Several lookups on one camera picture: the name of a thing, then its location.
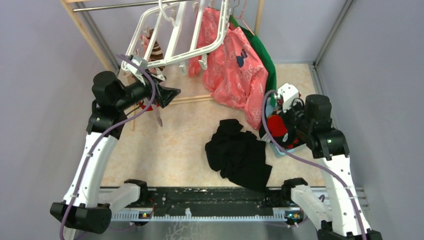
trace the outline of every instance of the pink garment with print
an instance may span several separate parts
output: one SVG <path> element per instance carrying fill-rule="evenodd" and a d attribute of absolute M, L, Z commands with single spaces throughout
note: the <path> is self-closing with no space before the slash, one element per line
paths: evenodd
<path fill-rule="evenodd" d="M 218 34 L 220 12 L 205 8 L 197 48 L 208 46 Z M 189 60 L 189 75 L 200 71 L 198 60 Z M 253 50 L 240 27 L 228 30 L 222 45 L 209 54 L 203 74 L 204 87 L 220 104 L 244 110 L 247 122 L 254 128 L 261 126 L 261 109 L 268 72 Z"/>

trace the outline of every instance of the clothes clip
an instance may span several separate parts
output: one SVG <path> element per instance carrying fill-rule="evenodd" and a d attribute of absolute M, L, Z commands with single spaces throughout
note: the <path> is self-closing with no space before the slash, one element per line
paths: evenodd
<path fill-rule="evenodd" d="M 165 81 L 167 78 L 162 74 L 162 71 L 159 69 L 159 67 L 154 68 L 156 70 L 156 77 L 162 81 Z"/>
<path fill-rule="evenodd" d="M 181 69 L 183 75 L 187 75 L 187 65 L 185 61 L 180 62 L 179 69 Z"/>
<path fill-rule="evenodd" d="M 177 11 L 175 9 L 171 9 L 171 18 L 175 21 L 175 18 L 177 18 Z"/>
<path fill-rule="evenodd" d="M 201 59 L 199 60 L 199 64 L 203 70 L 208 69 L 208 56 L 206 54 L 201 55 Z"/>
<path fill-rule="evenodd" d="M 144 35 L 145 35 L 147 38 L 149 38 L 149 37 L 150 37 L 150 29 L 149 29 L 149 26 L 145 26 L 145 27 L 143 27 L 143 33 L 144 33 Z"/>
<path fill-rule="evenodd" d="M 193 2 L 193 12 L 197 13 L 199 11 L 199 2 L 195 1 Z"/>

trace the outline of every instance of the white hanger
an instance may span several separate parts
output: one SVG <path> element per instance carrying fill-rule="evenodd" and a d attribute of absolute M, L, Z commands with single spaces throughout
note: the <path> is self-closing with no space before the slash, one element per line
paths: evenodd
<path fill-rule="evenodd" d="M 221 8 L 220 8 L 221 11 L 220 11 L 219 23 L 217 28 L 218 37 L 216 38 L 216 40 L 208 46 L 196 48 L 197 42 L 199 39 L 200 26 L 201 26 L 202 16 L 203 16 L 203 11 L 205 6 L 205 0 L 198 0 L 197 17 L 196 17 L 196 23 L 194 26 L 194 34 L 191 38 L 190 49 L 187 52 L 174 55 L 175 48 L 177 46 L 177 43 L 180 37 L 181 28 L 183 25 L 184 14 L 186 12 L 185 10 L 189 4 L 186 1 L 183 1 L 183 2 L 174 2 L 174 3 L 163 5 L 162 1 L 160 0 L 160 4 L 158 6 L 148 9 L 141 15 L 137 28 L 135 29 L 134 35 L 132 36 L 131 42 L 125 54 L 129 56 L 134 52 L 134 50 L 136 49 L 136 46 L 138 45 L 138 40 L 140 38 L 140 35 L 143 32 L 143 26 L 147 25 L 147 19 L 152 14 L 158 14 L 156 24 L 154 26 L 154 31 L 152 35 L 150 36 L 150 43 L 147 46 L 144 59 L 150 58 L 154 43 L 158 37 L 158 32 L 161 27 L 162 19 L 170 21 L 174 28 L 172 30 L 171 38 L 169 40 L 169 44 L 167 48 L 162 48 L 162 49 L 166 49 L 166 52 L 164 52 L 164 58 L 161 60 L 155 60 L 155 61 L 149 62 L 147 65 L 147 68 L 150 69 L 150 68 L 162 67 L 162 66 L 166 66 L 170 64 L 179 64 L 187 59 L 190 59 L 196 56 L 202 56 L 202 60 L 201 60 L 202 68 L 207 68 L 206 54 L 214 51 L 224 42 L 224 38 L 227 32 L 227 29 L 229 27 L 229 24 L 228 24 L 228 19 L 230 16 L 229 2 L 230 0 L 222 0 L 221 2 Z M 167 16 L 165 12 L 166 9 L 172 9 L 172 8 L 178 8 L 177 10 L 178 13 L 175 19 Z M 121 69 L 125 72 L 129 71 L 126 62 L 122 62 Z"/>

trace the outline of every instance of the gray wall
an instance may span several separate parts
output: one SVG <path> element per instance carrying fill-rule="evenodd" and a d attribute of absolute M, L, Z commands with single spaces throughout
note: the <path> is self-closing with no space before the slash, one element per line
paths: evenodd
<path fill-rule="evenodd" d="M 319 67 L 385 240 L 423 239 L 423 9 L 357 1 Z"/>
<path fill-rule="evenodd" d="M 0 3 L 0 239 L 53 240 L 103 70 L 58 0 Z"/>
<path fill-rule="evenodd" d="M 94 7 L 133 2 L 137 1 L 102 0 L 101 4 L 98 1 L 85 4 L 87 7 Z M 221 6 L 220 0 L 215 2 L 217 8 Z M 266 0 L 259 37 L 275 63 L 314 61 L 344 3 L 345 0 Z M 244 1 L 240 0 L 235 16 L 240 15 L 243 4 Z M 140 16 L 152 7 L 154 6 L 108 9 L 92 11 L 90 14 L 112 52 L 125 53 Z M 257 0 L 249 0 L 244 12 L 244 19 L 252 30 L 255 27 L 257 7 Z M 193 35 L 194 14 L 187 12 L 186 16 L 186 27 L 182 28 L 177 53 L 187 52 Z M 153 27 L 156 20 L 150 19 L 149 22 Z M 170 29 L 170 23 L 163 21 L 158 42 L 164 50 L 168 46 Z"/>

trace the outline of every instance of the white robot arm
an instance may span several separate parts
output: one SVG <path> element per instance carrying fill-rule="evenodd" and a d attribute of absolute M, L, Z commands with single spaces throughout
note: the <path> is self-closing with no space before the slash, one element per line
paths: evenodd
<path fill-rule="evenodd" d="M 124 123 L 128 121 L 124 110 L 145 98 L 151 98 L 150 103 L 155 101 L 164 108 L 181 92 L 180 89 L 161 86 L 160 79 L 150 73 L 144 73 L 149 79 L 144 81 L 139 70 L 144 69 L 147 63 L 142 58 L 132 57 L 130 64 L 137 66 L 130 67 L 130 70 L 139 81 L 128 86 L 124 86 L 111 71 L 100 72 L 94 77 L 92 92 L 95 100 L 91 106 L 82 158 L 63 201 L 54 202 L 50 208 L 50 214 L 62 222 L 61 228 L 65 225 L 101 234 L 108 228 L 112 215 L 131 203 L 148 201 L 146 182 L 134 179 L 125 181 L 120 188 L 99 198 L 107 162 Z"/>
<path fill-rule="evenodd" d="M 296 135 L 312 151 L 317 164 L 291 153 L 287 155 L 321 169 L 331 211 L 302 178 L 284 181 L 283 198 L 303 209 L 318 230 L 320 240 L 361 239 L 361 236 L 368 240 L 382 239 L 379 232 L 371 230 L 361 210 L 352 180 L 348 144 L 343 133 L 332 127 L 328 97 L 313 94 L 306 97 L 305 103 L 292 104 L 299 98 L 299 91 L 288 83 L 277 94 L 277 99 L 283 100 L 280 114 L 296 127 Z"/>

